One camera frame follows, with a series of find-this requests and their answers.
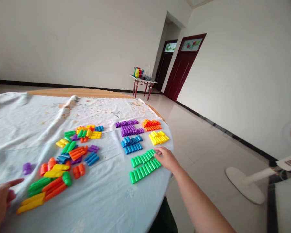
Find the tiled floor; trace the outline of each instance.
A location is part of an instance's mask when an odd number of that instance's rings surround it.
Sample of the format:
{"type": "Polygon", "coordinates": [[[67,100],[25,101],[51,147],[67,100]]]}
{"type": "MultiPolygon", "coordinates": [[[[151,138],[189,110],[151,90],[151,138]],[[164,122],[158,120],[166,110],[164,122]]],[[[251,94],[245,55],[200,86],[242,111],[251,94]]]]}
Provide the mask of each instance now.
{"type": "MultiPolygon", "coordinates": [[[[43,89],[41,87],[0,85],[0,93],[43,89]]],[[[138,98],[146,101],[143,94],[138,98]]],[[[264,157],[228,137],[217,128],[163,95],[151,95],[148,102],[166,120],[174,139],[174,155],[193,180],[214,202],[236,232],[266,232],[267,205],[256,205],[238,192],[225,175],[234,166],[250,175],[268,167],[264,157]]],[[[267,196],[268,180],[258,183],[267,196]]],[[[193,233],[177,183],[171,178],[166,193],[180,233],[193,233]]]]}

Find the white wall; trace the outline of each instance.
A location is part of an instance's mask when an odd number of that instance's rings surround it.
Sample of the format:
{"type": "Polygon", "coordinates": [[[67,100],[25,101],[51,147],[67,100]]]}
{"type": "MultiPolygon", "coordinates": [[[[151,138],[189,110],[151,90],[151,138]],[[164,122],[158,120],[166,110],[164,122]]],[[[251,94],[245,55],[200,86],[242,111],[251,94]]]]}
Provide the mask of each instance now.
{"type": "Polygon", "coordinates": [[[152,73],[153,79],[155,79],[155,76],[157,73],[157,69],[158,69],[159,61],[161,60],[165,41],[178,39],[180,30],[181,29],[174,23],[164,24],[161,41],[159,42],[159,47],[158,47],[158,51],[157,51],[157,55],[156,55],[156,59],[154,63],[154,68],[153,68],[153,73],[152,73]]]}
{"type": "Polygon", "coordinates": [[[132,89],[153,68],[166,13],[187,25],[185,0],[0,1],[0,79],[132,89]]]}
{"type": "Polygon", "coordinates": [[[193,10],[179,41],[202,33],[177,100],[275,158],[290,155],[281,132],[291,120],[291,0],[214,0],[193,10]]]}

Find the doorway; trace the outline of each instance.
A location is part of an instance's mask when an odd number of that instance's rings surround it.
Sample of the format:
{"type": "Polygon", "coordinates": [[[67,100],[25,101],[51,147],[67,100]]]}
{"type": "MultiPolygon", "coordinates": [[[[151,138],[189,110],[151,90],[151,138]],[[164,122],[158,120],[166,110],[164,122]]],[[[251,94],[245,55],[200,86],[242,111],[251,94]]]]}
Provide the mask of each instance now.
{"type": "Polygon", "coordinates": [[[161,59],[158,64],[158,69],[157,69],[157,73],[155,77],[155,81],[158,82],[158,84],[156,84],[154,88],[157,89],[158,91],[162,90],[164,80],[167,74],[167,70],[168,70],[172,55],[174,53],[176,44],[177,44],[177,40],[169,40],[169,41],[165,41],[164,43],[161,59]]]}
{"type": "Polygon", "coordinates": [[[183,37],[179,51],[172,67],[164,95],[176,101],[185,79],[194,63],[196,55],[206,37],[205,34],[183,37]]]}

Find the decorative glass panel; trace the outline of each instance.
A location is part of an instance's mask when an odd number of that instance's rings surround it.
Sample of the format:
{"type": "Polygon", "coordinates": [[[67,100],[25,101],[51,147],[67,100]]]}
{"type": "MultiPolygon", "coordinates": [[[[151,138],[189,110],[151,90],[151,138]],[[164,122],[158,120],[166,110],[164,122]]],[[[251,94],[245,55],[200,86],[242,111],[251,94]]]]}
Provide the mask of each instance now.
{"type": "Polygon", "coordinates": [[[200,38],[184,41],[181,51],[197,51],[202,40],[200,38]]]}
{"type": "Polygon", "coordinates": [[[166,45],[164,52],[174,52],[177,43],[169,43],[166,45]]]}

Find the table leg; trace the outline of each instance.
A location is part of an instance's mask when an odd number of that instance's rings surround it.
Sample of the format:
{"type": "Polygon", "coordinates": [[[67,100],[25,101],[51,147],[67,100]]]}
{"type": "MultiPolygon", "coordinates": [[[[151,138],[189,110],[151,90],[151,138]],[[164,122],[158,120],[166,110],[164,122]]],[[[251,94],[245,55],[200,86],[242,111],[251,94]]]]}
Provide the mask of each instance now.
{"type": "Polygon", "coordinates": [[[135,85],[136,85],[136,80],[134,82],[133,96],[134,96],[134,93],[135,93],[135,85]]]}
{"type": "Polygon", "coordinates": [[[147,82],[147,83],[146,83],[146,86],[145,86],[145,94],[146,94],[146,88],[148,87],[148,83],[149,83],[149,82],[147,82]]]}
{"type": "Polygon", "coordinates": [[[149,101],[149,97],[150,97],[150,94],[151,94],[152,87],[153,87],[153,83],[151,83],[151,87],[150,87],[150,91],[149,91],[147,102],[149,101]]]}
{"type": "Polygon", "coordinates": [[[136,98],[136,96],[137,96],[138,84],[139,84],[139,80],[137,80],[137,86],[136,86],[135,98],[136,98]]]}

